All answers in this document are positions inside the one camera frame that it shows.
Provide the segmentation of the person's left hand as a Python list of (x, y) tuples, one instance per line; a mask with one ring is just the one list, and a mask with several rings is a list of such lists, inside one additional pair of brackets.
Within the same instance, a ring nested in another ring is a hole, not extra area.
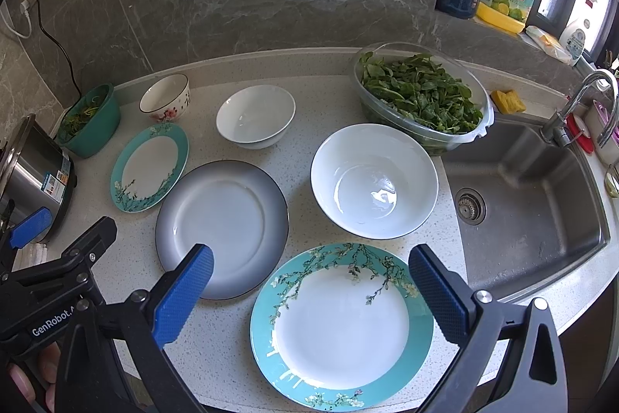
[(56, 376), (61, 349), (52, 343), (42, 349), (37, 357), (30, 358), (23, 370), (16, 364), (9, 366), (9, 376), (28, 404), (41, 404), (37, 398), (38, 386), (45, 388), (45, 407), (48, 412), (56, 411)]

